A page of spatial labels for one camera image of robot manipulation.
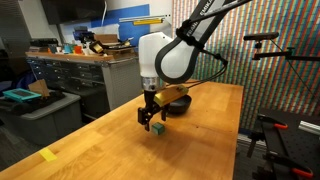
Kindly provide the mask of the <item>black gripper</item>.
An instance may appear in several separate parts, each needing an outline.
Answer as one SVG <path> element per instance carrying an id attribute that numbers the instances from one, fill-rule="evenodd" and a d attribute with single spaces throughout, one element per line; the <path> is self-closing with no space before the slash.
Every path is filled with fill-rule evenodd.
<path id="1" fill-rule="evenodd" d="M 145 107 L 138 109 L 138 122 L 145 125 L 145 130 L 150 131 L 149 121 L 158 112 L 161 112 L 161 120 L 166 121 L 166 108 L 160 107 L 154 102 L 155 91 L 144 91 Z"/>

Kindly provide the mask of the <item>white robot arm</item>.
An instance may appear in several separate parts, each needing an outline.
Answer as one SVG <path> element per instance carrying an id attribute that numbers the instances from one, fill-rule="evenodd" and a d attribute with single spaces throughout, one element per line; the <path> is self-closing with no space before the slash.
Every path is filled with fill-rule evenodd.
<path id="1" fill-rule="evenodd" d="M 138 122 L 146 131 L 150 130 L 151 118 L 162 112 L 166 120 L 168 104 L 180 98 L 174 95 L 171 100 L 159 102 L 159 90 L 165 84 L 177 84 L 176 91 L 188 91 L 183 83 L 194 73 L 200 53 L 220 60 L 223 67 L 209 78 L 198 80 L 195 86 L 211 81 L 225 73 L 228 61 L 220 54 L 204 49 L 206 42 L 224 16 L 232 9 L 251 0 L 201 0 L 191 16 L 176 29 L 176 37 L 170 38 L 163 32 L 141 36 L 138 43 L 139 68 L 146 105 L 138 109 Z"/>

